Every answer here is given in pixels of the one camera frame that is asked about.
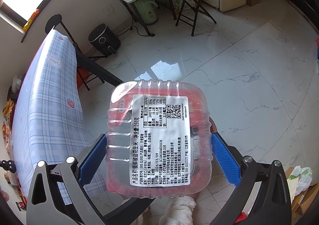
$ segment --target power cord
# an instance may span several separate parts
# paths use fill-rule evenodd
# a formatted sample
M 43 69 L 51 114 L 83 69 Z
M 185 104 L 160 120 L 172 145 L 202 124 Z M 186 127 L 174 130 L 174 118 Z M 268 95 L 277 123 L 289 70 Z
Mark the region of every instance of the power cord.
M 138 33 L 138 35 L 143 36 L 143 37 L 148 37 L 149 35 L 142 35 L 142 34 L 140 34 L 140 33 L 138 32 L 138 28 L 137 28 L 135 25 L 133 25 L 133 21 L 134 21 L 134 19 L 133 19 L 133 16 L 132 16 L 132 24 L 131 24 L 131 26 L 130 26 L 125 32 L 120 33 L 120 34 L 118 34 L 117 36 L 120 36 L 120 35 L 126 33 L 128 30 L 133 30 L 133 27 L 135 27 L 135 28 L 136 28 L 136 32 Z

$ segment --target blue gripper pad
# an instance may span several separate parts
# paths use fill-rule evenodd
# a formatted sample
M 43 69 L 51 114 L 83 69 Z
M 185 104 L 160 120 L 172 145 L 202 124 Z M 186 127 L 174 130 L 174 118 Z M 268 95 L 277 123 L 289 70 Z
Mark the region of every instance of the blue gripper pad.
M 106 143 L 106 135 L 101 134 L 99 139 L 97 139 L 92 146 L 84 148 L 83 151 L 80 153 L 81 156 L 84 155 L 84 159 L 79 159 L 79 185 L 84 186 L 91 182 L 106 154 Z
M 217 134 L 212 134 L 211 143 L 213 154 L 227 177 L 228 182 L 237 187 L 241 180 L 238 163 Z

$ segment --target product label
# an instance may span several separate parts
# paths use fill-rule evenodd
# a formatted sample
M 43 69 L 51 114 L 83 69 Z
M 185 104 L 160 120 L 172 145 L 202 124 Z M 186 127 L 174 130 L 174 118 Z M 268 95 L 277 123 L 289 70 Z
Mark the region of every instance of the product label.
M 186 96 L 133 96 L 131 185 L 189 185 L 190 147 Z

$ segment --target qr code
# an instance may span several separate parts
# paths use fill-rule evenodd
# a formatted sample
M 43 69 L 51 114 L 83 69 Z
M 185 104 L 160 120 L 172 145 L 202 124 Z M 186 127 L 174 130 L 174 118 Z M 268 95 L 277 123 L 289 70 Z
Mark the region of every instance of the qr code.
M 180 104 L 166 105 L 166 118 L 181 119 L 181 105 Z

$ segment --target black air fryer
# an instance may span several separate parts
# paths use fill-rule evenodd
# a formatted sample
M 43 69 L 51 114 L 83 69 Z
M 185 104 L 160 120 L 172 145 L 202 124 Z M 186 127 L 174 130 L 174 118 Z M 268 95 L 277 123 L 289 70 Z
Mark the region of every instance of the black air fryer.
M 116 54 L 121 44 L 119 38 L 104 23 L 90 33 L 89 42 L 105 56 Z

